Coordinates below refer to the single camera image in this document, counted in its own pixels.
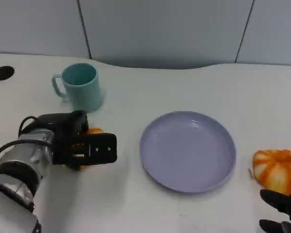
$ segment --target mug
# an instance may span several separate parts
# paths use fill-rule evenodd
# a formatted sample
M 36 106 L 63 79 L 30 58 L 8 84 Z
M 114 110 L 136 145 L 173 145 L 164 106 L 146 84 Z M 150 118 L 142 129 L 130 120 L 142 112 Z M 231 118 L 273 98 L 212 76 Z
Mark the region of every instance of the mug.
M 56 83 L 60 78 L 66 93 L 62 93 Z M 92 112 L 102 104 L 101 91 L 98 84 L 98 71 L 87 63 L 68 66 L 62 74 L 54 74 L 52 84 L 55 93 L 61 98 L 68 98 L 74 110 Z

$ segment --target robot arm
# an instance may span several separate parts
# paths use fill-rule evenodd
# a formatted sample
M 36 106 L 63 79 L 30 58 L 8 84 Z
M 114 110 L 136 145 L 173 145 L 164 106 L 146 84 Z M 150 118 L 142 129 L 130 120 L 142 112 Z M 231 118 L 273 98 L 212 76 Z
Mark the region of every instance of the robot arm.
M 20 129 L 18 140 L 7 144 L 14 147 L 0 158 L 0 233 L 41 232 L 33 198 L 49 164 L 78 170 L 116 161 L 116 136 L 87 131 L 84 111 L 47 114 Z

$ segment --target light blue wall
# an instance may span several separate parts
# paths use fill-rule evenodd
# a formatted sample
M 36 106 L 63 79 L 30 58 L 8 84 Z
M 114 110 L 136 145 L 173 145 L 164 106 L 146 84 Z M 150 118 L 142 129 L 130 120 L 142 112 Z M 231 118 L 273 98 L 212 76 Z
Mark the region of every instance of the light blue wall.
M 252 0 L 81 0 L 93 59 L 128 67 L 234 63 Z
M 291 65 L 291 0 L 256 0 L 238 63 Z
M 0 52 L 89 57 L 76 0 L 0 0 Z

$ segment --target lavender plate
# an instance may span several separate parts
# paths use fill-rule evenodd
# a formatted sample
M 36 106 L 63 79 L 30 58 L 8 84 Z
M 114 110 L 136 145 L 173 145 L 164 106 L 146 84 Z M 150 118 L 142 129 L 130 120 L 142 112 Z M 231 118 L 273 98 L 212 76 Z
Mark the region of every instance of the lavender plate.
M 236 163 L 228 131 L 216 120 L 195 112 L 172 112 L 154 120 L 141 137 L 140 156 L 153 179 L 185 193 L 223 185 Z

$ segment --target table surface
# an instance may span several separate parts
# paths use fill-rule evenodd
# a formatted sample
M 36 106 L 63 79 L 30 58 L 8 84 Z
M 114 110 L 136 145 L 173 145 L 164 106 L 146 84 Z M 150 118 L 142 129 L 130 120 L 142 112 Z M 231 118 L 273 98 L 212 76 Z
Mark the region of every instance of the table surface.
M 259 198 L 248 168 L 255 151 L 291 149 L 291 67 L 215 65 L 190 70 L 114 67 L 93 60 L 0 54 L 15 74 L 0 81 L 0 146 L 17 139 L 29 115 L 70 112 L 51 76 L 87 62 L 99 71 L 104 104 L 91 127 L 114 133 L 118 160 L 73 172 L 52 166 L 37 192 L 35 214 L 46 233 L 252 233 L 260 218 L 287 220 Z M 185 195 L 156 184 L 142 169 L 139 140 L 162 114 L 189 110 L 220 121 L 231 133 L 237 164 L 222 188 Z

